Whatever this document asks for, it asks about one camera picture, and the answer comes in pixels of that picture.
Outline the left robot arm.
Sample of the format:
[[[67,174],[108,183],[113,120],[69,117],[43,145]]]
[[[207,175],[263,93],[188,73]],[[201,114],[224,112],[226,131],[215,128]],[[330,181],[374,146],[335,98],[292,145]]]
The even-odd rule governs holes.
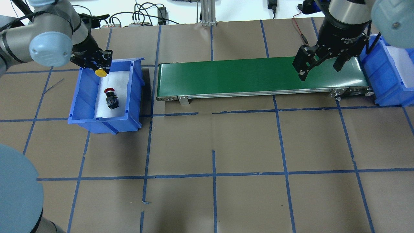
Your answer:
[[[1,27],[1,75],[18,64],[36,62],[62,67],[72,62],[103,78],[110,72],[112,50],[101,49],[68,0],[30,0],[29,25]]]

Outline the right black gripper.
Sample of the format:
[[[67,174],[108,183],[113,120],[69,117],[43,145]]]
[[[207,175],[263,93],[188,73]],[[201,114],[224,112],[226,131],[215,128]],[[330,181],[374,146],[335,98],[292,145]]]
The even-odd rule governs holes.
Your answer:
[[[299,47],[294,61],[294,69],[299,79],[305,81],[309,71],[320,65],[323,59],[337,57],[333,68],[340,72],[351,57],[358,57],[369,41],[366,33],[356,37],[338,36],[329,31],[319,31],[319,37],[315,46],[302,45]]]

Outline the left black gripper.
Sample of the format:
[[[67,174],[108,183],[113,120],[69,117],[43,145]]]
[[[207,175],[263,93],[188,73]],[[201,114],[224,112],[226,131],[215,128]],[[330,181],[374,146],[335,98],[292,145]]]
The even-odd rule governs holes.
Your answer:
[[[112,57],[112,50],[80,49],[72,51],[71,62],[81,68],[109,69]]]

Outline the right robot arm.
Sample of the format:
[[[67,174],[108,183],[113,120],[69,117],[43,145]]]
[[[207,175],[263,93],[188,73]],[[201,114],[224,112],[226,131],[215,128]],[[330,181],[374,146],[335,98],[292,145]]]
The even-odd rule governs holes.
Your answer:
[[[352,57],[368,47],[370,27],[397,48],[413,48],[414,3],[412,0],[305,0],[298,7],[303,14],[322,12],[325,16],[314,46],[302,45],[293,67],[301,81],[311,69],[336,58],[339,72]]]

